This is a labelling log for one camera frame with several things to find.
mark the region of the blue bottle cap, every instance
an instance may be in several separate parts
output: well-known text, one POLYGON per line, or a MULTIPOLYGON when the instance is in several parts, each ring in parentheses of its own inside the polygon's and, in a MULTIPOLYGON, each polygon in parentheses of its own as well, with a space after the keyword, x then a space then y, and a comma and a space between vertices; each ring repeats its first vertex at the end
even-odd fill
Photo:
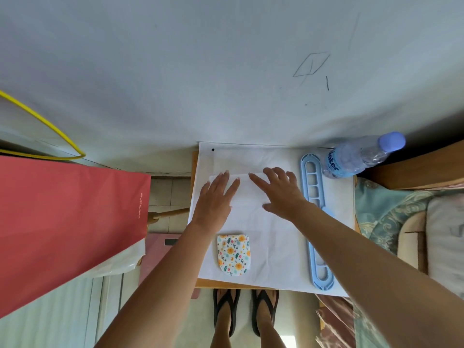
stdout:
POLYGON ((400 132, 390 132, 379 137, 379 146, 385 152, 400 150, 406 145, 406 138, 400 132))

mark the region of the black flip-flop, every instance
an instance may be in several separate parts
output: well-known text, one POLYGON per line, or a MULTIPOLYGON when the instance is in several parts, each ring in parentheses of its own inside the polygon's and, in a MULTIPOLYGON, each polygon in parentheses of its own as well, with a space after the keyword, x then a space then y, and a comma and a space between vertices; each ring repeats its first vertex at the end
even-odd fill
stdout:
POLYGON ((235 290, 235 301, 232 299, 232 292, 231 290, 227 290, 227 292, 219 299, 218 302, 218 290, 215 289, 212 291, 212 297, 214 299, 214 328, 216 328, 216 322, 218 320, 218 313, 221 310, 222 306, 225 303, 229 303, 231 309, 231 328, 229 330, 229 337, 231 337, 235 331, 235 321, 237 318, 237 304, 240 298, 240 290, 235 290))
POLYGON ((275 304, 272 306, 269 296, 267 295, 265 290, 260 290, 261 292, 258 294, 257 290, 252 290, 252 300, 253 300, 253 312, 252 312, 252 327, 253 332, 256 336, 261 337, 258 329, 258 322, 256 319, 256 315, 258 313, 259 303, 264 300, 269 308, 270 318, 272 319, 272 326, 274 326, 274 322, 276 320, 276 309, 277 303, 279 302, 279 291, 277 291, 275 295, 275 304))

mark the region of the plastic bottle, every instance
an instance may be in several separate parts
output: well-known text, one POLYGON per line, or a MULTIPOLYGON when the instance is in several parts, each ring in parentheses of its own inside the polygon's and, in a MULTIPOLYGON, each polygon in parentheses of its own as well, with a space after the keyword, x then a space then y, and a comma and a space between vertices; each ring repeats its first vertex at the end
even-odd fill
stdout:
POLYGON ((329 178, 344 178, 358 174, 383 161, 393 151, 400 150, 406 138, 400 132, 381 136, 367 135, 337 145, 324 159, 322 173, 329 178))

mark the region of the light blue plastic organizer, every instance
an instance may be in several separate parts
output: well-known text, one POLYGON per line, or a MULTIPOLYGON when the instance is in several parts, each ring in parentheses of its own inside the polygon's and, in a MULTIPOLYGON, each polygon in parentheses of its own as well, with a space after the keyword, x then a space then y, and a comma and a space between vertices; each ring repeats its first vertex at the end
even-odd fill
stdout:
MULTIPOLYGON (((316 204, 324 212, 333 217, 325 206, 324 188, 322 187, 322 166, 316 155, 306 154, 301 158, 301 180, 306 200, 316 204)), ((311 278, 314 286, 320 290, 329 290, 334 285, 335 277, 316 249, 308 242, 308 256, 311 278)))

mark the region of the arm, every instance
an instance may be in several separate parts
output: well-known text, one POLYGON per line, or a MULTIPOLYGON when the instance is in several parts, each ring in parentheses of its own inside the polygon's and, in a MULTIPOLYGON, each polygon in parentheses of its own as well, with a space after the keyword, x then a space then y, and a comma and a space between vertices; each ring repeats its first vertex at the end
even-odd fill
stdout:
POLYGON ((250 175, 264 209, 293 222, 392 347, 462 346, 462 299, 306 201, 292 172, 264 173, 270 184, 250 175))
POLYGON ((212 237, 229 216, 237 179, 224 195, 229 172, 207 182, 192 222, 123 306, 96 348, 170 347, 189 308, 190 296, 212 237))

